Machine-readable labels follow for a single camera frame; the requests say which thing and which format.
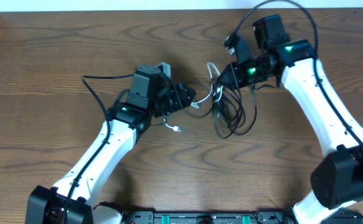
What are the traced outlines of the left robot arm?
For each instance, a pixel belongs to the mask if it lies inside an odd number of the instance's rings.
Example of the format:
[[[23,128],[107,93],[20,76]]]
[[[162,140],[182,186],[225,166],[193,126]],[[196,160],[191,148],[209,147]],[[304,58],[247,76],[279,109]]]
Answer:
[[[26,223],[123,223],[124,213],[95,202],[115,167],[152,125],[191,105],[196,92],[171,80],[167,63],[138,65],[131,88],[121,91],[106,108],[97,138],[80,160],[51,188],[38,185],[29,195]]]

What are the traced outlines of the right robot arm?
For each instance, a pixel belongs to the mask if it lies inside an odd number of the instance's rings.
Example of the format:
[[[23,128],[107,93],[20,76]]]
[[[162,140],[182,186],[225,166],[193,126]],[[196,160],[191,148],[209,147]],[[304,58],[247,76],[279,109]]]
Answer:
[[[363,127],[353,118],[330,84],[314,48],[291,40],[281,17],[253,23],[260,55],[231,33],[224,46],[236,56],[217,83],[229,90],[260,88],[273,77],[300,105],[319,141],[323,161],[310,177],[311,191],[283,217],[284,223],[362,223],[350,206],[363,200]]]

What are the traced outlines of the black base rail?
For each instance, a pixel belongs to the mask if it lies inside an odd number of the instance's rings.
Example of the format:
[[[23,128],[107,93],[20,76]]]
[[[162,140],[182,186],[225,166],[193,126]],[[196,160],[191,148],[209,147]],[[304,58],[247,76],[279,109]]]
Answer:
[[[102,202],[93,211],[94,223],[113,224],[294,224],[290,211],[261,209],[254,212],[164,212],[153,209],[123,210]]]

